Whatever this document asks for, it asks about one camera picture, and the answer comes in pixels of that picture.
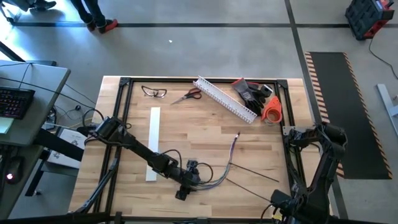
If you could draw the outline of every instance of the gray floor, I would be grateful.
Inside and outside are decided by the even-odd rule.
[[[57,2],[56,10],[23,13],[19,22],[80,21],[68,1]],[[289,22],[281,0],[99,2],[104,14],[117,17],[123,23]],[[349,0],[290,2],[297,23],[346,23],[344,12]],[[390,23],[398,23],[398,17]],[[348,54],[392,172],[398,175],[398,138],[374,87],[385,83],[391,95],[398,94],[398,80],[389,67],[370,55],[369,41],[358,42],[349,29],[298,29],[298,33],[304,51]],[[397,28],[383,29],[374,39],[372,49],[398,69],[397,36]],[[290,28],[118,28],[99,35],[82,27],[19,26],[7,33],[5,43],[26,59],[56,60],[59,66],[70,68],[68,84],[92,100],[97,97],[103,75],[303,77]],[[89,103],[67,87],[63,91]],[[75,103],[62,97],[57,105],[65,110],[75,107]],[[62,119],[61,124],[68,126],[75,121]],[[39,187],[44,194],[21,197],[11,218],[65,213],[74,182],[71,177],[46,174]],[[397,178],[340,180],[340,184],[350,218],[396,223]]]

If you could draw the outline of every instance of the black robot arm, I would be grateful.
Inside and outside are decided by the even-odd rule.
[[[297,184],[292,197],[275,190],[271,202],[285,217],[294,217],[303,224],[324,224],[330,219],[328,192],[345,153],[346,134],[341,128],[324,123],[305,132],[291,129],[287,138],[288,147],[305,148],[311,142],[319,142],[323,153],[309,187]]]
[[[178,166],[178,161],[166,155],[152,152],[141,144],[136,137],[128,133],[125,124],[117,118],[105,118],[105,120],[92,133],[95,138],[111,146],[122,146],[131,150],[147,161],[152,170],[165,178],[170,178],[181,184],[175,197],[185,200],[190,193],[191,186],[200,184],[199,171],[196,169],[197,161],[189,160],[187,169]]]

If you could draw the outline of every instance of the person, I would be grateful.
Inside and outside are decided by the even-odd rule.
[[[47,2],[45,0],[3,0],[3,2],[17,6],[25,12],[27,12],[28,9],[44,11],[51,9],[57,4],[55,1]]]
[[[94,31],[95,28],[98,28],[98,31],[101,34],[104,34],[118,25],[118,21],[116,19],[105,19],[105,16],[102,14],[100,6],[98,5],[98,0],[85,0],[90,13],[86,11],[82,0],[71,0],[71,2],[78,11],[80,19],[82,19],[86,24],[87,29],[90,32]]]

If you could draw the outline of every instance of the safety glasses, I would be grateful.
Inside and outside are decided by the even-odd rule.
[[[166,89],[152,89],[146,86],[141,86],[141,88],[147,96],[151,97],[163,98],[167,93]]]

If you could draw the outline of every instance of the wooden tabletop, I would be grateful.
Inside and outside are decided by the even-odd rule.
[[[119,79],[120,77],[103,78],[96,109],[104,116],[112,115]],[[303,81],[287,81],[296,126],[312,126]],[[168,92],[164,98],[151,98],[142,92],[141,85],[166,88]],[[242,102],[230,84],[216,86]],[[132,124],[129,132],[147,146],[150,109],[160,107],[159,151],[179,150],[183,167],[188,159],[206,162],[213,167],[214,179],[217,179],[228,163],[232,140],[240,131],[233,163],[272,177],[278,182],[236,166],[231,167],[228,179],[264,198],[270,199],[275,189],[288,194],[289,183],[279,125],[268,126],[260,122],[259,118],[252,124],[247,124],[204,93],[200,100],[187,99],[171,105],[191,88],[191,83],[135,82],[127,119]],[[127,90],[122,97],[119,117],[124,108],[126,92]],[[105,145],[100,142],[91,142],[86,146],[69,210],[74,211],[80,207],[97,186],[104,149]],[[172,152],[169,155],[178,158]],[[302,159],[307,183],[310,183],[319,161],[317,149],[304,149]],[[199,170],[203,180],[210,178],[208,168],[203,166]],[[225,180],[214,189],[192,192],[186,201],[180,201],[174,197],[179,188],[178,183],[159,175],[157,181],[146,182],[146,162],[133,152],[123,150],[111,213],[122,212],[123,216],[134,217],[259,218],[269,202],[236,184]],[[108,189],[105,189],[101,211],[104,210],[107,194]],[[271,212],[267,212],[264,218],[269,218]]]

